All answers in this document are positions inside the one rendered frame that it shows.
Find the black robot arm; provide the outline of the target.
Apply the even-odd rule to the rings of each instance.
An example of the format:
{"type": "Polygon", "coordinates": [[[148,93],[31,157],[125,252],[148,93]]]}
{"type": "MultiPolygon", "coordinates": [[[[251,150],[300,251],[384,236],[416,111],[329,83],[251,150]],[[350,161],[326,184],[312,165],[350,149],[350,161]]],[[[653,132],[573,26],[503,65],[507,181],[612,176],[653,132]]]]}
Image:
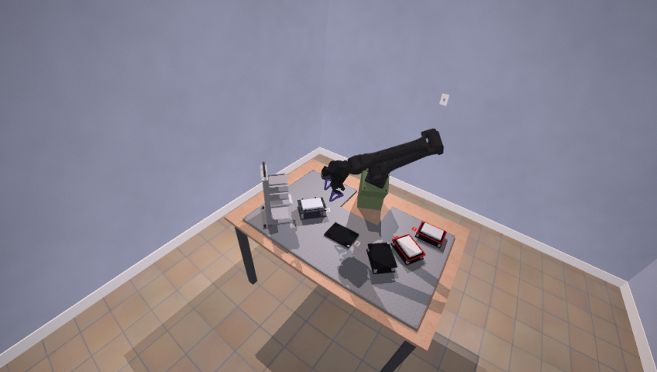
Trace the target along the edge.
{"type": "Polygon", "coordinates": [[[433,154],[441,155],[443,150],[444,146],[439,131],[428,129],[421,132],[419,139],[408,143],[374,153],[355,155],[344,161],[332,160],[328,167],[323,167],[321,176],[323,180],[331,178],[334,184],[340,185],[344,179],[343,176],[358,175],[368,168],[365,182],[382,189],[391,171],[433,154]]]}

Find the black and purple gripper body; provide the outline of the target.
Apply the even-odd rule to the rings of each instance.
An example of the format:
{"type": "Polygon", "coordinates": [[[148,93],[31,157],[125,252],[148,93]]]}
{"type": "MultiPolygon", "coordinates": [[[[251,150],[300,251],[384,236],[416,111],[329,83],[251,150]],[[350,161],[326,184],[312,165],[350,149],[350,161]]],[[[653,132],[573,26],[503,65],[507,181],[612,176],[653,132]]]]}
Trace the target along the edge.
{"type": "Polygon", "coordinates": [[[345,179],[346,179],[347,177],[345,177],[345,176],[343,176],[343,177],[344,177],[344,179],[343,179],[343,181],[341,182],[340,185],[334,184],[333,181],[332,181],[332,179],[330,178],[331,181],[332,181],[332,182],[330,183],[330,185],[331,185],[331,187],[332,187],[332,190],[333,190],[335,193],[342,194],[341,191],[336,190],[336,189],[338,189],[338,188],[341,188],[342,191],[345,190],[345,187],[344,187],[344,185],[343,185],[343,182],[345,181],[345,179]]]}

